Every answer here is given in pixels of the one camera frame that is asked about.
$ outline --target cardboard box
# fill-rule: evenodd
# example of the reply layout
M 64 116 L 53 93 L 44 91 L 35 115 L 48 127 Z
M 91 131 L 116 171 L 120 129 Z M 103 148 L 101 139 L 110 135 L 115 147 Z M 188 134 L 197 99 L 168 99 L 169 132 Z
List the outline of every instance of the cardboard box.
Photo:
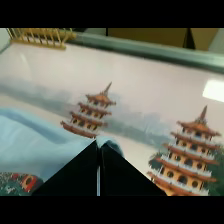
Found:
M 108 28 L 108 36 L 208 50 L 219 28 Z

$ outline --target light blue fabric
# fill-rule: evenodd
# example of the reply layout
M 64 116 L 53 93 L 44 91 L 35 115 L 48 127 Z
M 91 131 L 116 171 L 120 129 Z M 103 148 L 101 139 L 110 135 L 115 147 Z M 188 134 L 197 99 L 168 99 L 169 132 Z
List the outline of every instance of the light blue fabric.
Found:
M 29 173 L 43 181 L 94 141 L 17 109 L 0 109 L 0 127 L 0 172 Z M 123 156 L 113 139 L 99 136 L 96 141 Z

